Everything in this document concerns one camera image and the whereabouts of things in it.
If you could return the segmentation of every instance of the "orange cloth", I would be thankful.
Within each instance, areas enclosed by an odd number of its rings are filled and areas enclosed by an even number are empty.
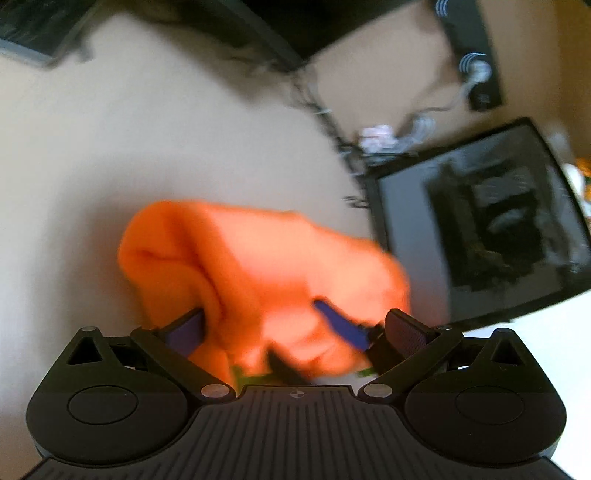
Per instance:
[[[190,359],[232,385],[232,365],[248,377],[268,373],[269,347],[310,378],[367,366],[315,299],[367,326],[391,308],[410,312],[408,282],[392,256],[292,212],[156,203],[129,224],[119,265],[153,326],[204,308],[206,339]]]

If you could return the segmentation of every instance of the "computer screen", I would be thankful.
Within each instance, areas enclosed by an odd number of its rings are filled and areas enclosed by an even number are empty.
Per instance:
[[[591,288],[589,229],[531,121],[406,162],[368,188],[419,321],[490,325]]]

